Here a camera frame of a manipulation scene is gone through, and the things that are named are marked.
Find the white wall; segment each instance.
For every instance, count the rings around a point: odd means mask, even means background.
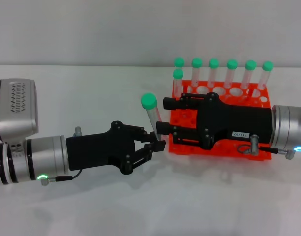
[[[0,0],[0,64],[301,66],[301,0]]]

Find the label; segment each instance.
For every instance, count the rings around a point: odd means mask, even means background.
[[[233,131],[233,134],[232,134],[233,137],[237,137],[237,138],[246,138],[248,139],[250,134],[249,133],[243,133],[243,132],[236,132],[236,131]]]

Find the test tube rack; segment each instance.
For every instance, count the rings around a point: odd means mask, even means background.
[[[182,91],[187,93],[191,80],[182,80]],[[208,88],[207,81],[199,81],[198,87],[192,93],[206,94],[216,92],[221,101],[231,105],[271,108],[267,88],[257,90],[256,83],[250,83],[248,89],[241,89],[241,83],[233,82],[231,88],[224,88],[224,82],[215,82],[215,87]],[[170,124],[189,128],[196,127],[196,111],[175,110],[171,111]],[[200,147],[174,144],[172,135],[169,136],[169,152],[177,155],[218,156],[244,158],[248,160],[264,161],[271,160],[268,152],[259,152],[258,156],[243,155],[237,152],[237,147],[250,142],[237,140],[220,140],[212,150],[203,150]]]

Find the test tube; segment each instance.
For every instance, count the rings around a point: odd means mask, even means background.
[[[194,58],[192,60],[192,78],[191,86],[193,88],[199,85],[200,67],[202,66],[202,60],[200,58]]]
[[[235,59],[230,59],[227,62],[227,73],[226,73],[226,79],[224,83],[224,87],[226,89],[229,89],[231,87],[231,84],[233,83],[233,79],[235,76],[235,69],[238,66],[238,61]]]
[[[254,60],[248,60],[245,63],[245,71],[243,74],[243,79],[240,88],[247,89],[251,80],[252,72],[257,67],[257,63]]]
[[[183,58],[176,58],[175,59],[175,67],[177,67],[177,68],[184,67],[184,59]]]
[[[212,88],[215,86],[217,68],[219,67],[219,60],[217,58],[210,59],[209,67],[210,67],[210,74],[208,78],[208,87]]]
[[[181,97],[183,70],[180,68],[175,69],[173,76],[174,76],[174,95],[175,97]]]
[[[161,135],[157,134],[156,122],[161,121],[161,117],[157,108],[157,99],[156,96],[152,93],[146,93],[141,98],[142,107],[146,110],[147,115],[149,116],[150,123],[154,129],[156,138],[161,140]]]
[[[258,83],[258,90],[264,90],[269,79],[270,73],[274,68],[274,64],[271,61],[266,61],[262,65],[262,74]]]

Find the black cable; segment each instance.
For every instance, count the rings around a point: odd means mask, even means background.
[[[79,176],[80,173],[82,172],[82,170],[83,170],[83,169],[80,169],[80,171],[79,171],[76,175],[74,175],[74,176],[72,177],[72,179],[75,179],[77,176]]]
[[[245,151],[241,151],[241,148],[243,148],[243,147],[246,147],[248,149],[245,150]],[[237,147],[237,152],[239,152],[240,154],[245,154],[245,155],[251,154],[250,147],[251,147],[250,144],[241,144]],[[278,154],[278,149],[277,148],[261,146],[261,147],[259,147],[259,150],[269,152],[269,153],[273,153],[273,154]]]
[[[77,176],[80,175],[80,173],[82,172],[83,169],[80,169],[80,171],[74,175],[74,176],[56,176],[55,180],[56,182],[61,182],[61,181],[67,181],[67,180],[73,180],[75,179]]]

